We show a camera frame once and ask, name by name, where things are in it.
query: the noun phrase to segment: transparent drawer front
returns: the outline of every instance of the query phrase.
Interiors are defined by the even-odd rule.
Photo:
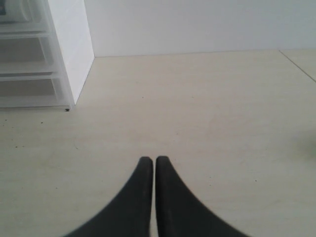
[[[1,81],[0,97],[20,96],[54,96],[55,90],[51,80],[17,80]]]
[[[42,0],[0,0],[0,33],[46,30]]]
[[[0,76],[0,107],[68,105],[59,78],[46,76]]]
[[[0,73],[55,70],[48,38],[0,39]]]

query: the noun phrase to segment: white wall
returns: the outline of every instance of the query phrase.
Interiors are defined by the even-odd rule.
[[[84,1],[48,2],[76,103],[94,60]]]
[[[96,56],[316,48],[316,0],[85,0]]]

